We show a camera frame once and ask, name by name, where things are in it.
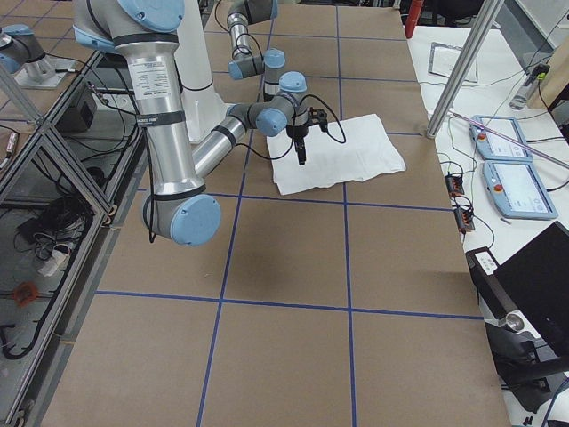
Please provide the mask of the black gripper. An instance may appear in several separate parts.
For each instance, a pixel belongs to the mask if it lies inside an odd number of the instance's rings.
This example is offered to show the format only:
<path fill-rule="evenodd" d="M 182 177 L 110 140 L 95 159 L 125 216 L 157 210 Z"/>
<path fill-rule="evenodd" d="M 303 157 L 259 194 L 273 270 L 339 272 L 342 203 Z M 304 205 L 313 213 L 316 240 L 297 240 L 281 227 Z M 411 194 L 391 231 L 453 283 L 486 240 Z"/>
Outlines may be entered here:
<path fill-rule="evenodd" d="M 293 118 L 293 123 L 286 126 L 286 134 L 293 139 L 293 145 L 298 164 L 305 165 L 307 160 L 304 137 L 308 135 L 309 128 L 317 125 L 322 133 L 328 131 L 327 113 L 324 109 L 309 107 L 306 111 Z"/>

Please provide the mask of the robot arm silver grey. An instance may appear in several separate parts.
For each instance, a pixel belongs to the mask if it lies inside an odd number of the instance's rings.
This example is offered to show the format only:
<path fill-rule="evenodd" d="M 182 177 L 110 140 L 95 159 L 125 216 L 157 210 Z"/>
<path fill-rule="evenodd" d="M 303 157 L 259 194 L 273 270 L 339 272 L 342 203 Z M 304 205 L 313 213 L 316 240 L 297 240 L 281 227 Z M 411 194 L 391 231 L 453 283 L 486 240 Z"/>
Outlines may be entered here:
<path fill-rule="evenodd" d="M 235 1 L 227 16 L 230 75 L 266 78 L 261 102 L 226 105 L 216 93 L 195 1 L 77 1 L 79 44 L 122 56 L 128 66 L 136 121 L 147 134 L 150 188 L 141 215 L 151 236 L 183 246 L 208 242 L 220 227 L 219 203 L 205 178 L 250 130 L 286 133 L 300 163 L 312 125 L 328 128 L 327 109 L 308 106 L 305 77 L 285 71 L 277 49 L 253 55 L 252 24 L 273 20 L 274 1 Z"/>
<path fill-rule="evenodd" d="M 234 80 L 262 76 L 264 101 L 270 101 L 280 89 L 285 53 L 275 48 L 263 50 L 249 27 L 273 20 L 277 15 L 277 1 L 235 1 L 227 14 L 232 46 L 228 72 Z"/>

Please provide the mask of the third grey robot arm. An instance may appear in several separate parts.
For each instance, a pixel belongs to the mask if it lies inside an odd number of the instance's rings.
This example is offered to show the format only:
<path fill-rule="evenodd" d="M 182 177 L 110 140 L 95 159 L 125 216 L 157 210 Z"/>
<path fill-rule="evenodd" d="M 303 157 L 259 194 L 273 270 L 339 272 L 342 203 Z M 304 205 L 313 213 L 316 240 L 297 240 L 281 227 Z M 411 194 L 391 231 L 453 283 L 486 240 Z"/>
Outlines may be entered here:
<path fill-rule="evenodd" d="M 1 27 L 1 65 L 19 86 L 28 89 L 55 89 L 65 72 L 56 71 L 32 29 L 25 24 Z"/>

